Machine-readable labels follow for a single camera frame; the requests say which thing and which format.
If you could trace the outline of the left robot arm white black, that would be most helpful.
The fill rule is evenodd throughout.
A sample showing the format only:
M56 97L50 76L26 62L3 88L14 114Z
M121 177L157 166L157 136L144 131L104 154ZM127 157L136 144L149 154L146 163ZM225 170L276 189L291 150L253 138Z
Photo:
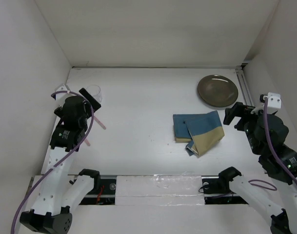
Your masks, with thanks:
M51 96L59 101L59 107L54 111L59 122L49 144L48 168L21 202L25 204L39 187L35 203L28 211L17 210L14 220L36 233L66 234L72 224L73 211L88 193L96 193L101 187L99 172L84 169L72 187L66 188L73 160L89 135L94 112L101 104L84 88L77 93L59 88Z

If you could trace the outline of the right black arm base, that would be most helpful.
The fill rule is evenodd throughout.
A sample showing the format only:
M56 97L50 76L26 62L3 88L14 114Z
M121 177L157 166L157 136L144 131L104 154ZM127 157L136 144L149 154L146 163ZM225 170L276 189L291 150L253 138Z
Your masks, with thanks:
M201 181L198 192L204 195L205 205L247 204L239 195L225 188L218 176L203 176Z

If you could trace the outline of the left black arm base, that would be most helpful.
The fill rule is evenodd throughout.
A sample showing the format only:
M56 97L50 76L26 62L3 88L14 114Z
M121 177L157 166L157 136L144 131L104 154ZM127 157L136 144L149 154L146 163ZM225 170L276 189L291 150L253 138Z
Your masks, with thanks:
M90 191L80 205L114 205L117 188L117 176L116 175L100 175L99 171L95 170L82 170L78 175L74 175L69 180L71 185L77 181L80 175L90 176L94 179L94 188Z

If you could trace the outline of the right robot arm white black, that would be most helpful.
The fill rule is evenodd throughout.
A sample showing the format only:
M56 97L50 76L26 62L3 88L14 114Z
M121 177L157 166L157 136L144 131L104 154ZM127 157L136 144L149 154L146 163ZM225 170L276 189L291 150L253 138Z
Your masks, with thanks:
M225 109L223 123L229 125L235 117L240 120L235 129L246 133L253 154L270 177L283 206L258 191L234 167L219 173L218 187L223 192L233 192L257 211L273 234L297 234L297 152L285 145L289 129L274 114L267 113L265 103L261 111L253 113L251 106L237 102Z

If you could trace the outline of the blue beige cloth placemat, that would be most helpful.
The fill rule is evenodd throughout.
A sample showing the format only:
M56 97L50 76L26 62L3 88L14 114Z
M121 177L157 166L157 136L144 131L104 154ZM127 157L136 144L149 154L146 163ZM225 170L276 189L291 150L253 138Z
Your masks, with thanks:
M217 111L206 114L174 114L174 136L177 143L186 143L189 155L201 156L225 136Z

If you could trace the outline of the dark olive round plate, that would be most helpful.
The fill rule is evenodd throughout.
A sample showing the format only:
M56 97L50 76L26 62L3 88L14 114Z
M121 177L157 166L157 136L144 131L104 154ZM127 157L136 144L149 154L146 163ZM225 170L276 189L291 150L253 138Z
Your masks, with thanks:
M224 108L232 105L238 98L237 86L227 77L208 75L197 86L199 97L208 105Z

